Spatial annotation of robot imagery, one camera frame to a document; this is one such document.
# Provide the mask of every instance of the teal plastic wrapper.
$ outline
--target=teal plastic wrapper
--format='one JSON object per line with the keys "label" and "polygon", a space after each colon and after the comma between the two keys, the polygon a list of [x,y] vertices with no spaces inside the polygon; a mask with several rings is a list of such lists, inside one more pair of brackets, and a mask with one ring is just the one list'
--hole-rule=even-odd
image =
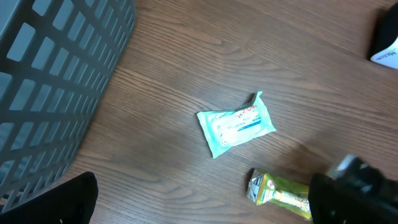
{"label": "teal plastic wrapper", "polygon": [[197,114],[213,158],[232,146],[276,131],[267,107],[257,92],[251,102],[234,111],[206,111]]}

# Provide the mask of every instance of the snack wrapper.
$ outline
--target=snack wrapper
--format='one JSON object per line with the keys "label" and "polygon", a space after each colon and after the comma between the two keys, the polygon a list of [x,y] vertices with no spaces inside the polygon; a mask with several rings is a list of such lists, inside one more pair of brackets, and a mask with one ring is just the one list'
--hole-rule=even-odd
{"label": "snack wrapper", "polygon": [[311,219],[308,186],[255,170],[248,187],[248,198],[256,205],[270,202]]}
{"label": "snack wrapper", "polygon": [[232,146],[276,131],[267,107],[257,92],[250,103],[234,111],[206,111],[197,114],[213,158]]}

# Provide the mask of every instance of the blurred black object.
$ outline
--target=blurred black object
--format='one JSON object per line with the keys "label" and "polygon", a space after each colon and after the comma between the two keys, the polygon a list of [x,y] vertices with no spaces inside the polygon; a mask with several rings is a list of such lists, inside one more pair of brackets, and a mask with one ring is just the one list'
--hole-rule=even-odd
{"label": "blurred black object", "polygon": [[398,183],[354,155],[315,174],[308,200],[314,224],[398,223]]}
{"label": "blurred black object", "polygon": [[89,224],[97,196],[95,175],[85,172],[0,215],[0,223]]}

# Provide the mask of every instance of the wood grain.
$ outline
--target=wood grain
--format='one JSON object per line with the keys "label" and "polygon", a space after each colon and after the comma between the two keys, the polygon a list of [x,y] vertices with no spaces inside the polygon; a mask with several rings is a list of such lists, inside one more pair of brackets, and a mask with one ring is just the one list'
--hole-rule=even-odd
{"label": "wood grain", "polygon": [[[367,60],[394,1],[145,0],[79,154],[92,223],[306,223],[245,197],[261,168],[308,184],[353,152],[398,179],[398,78]],[[196,113],[256,91],[276,133],[212,159]]]}

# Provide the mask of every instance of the black and white object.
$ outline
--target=black and white object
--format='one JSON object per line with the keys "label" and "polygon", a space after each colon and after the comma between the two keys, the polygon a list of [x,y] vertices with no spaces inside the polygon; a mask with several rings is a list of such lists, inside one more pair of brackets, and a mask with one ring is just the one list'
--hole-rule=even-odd
{"label": "black and white object", "polygon": [[398,69],[398,3],[381,19],[373,46],[372,62]]}

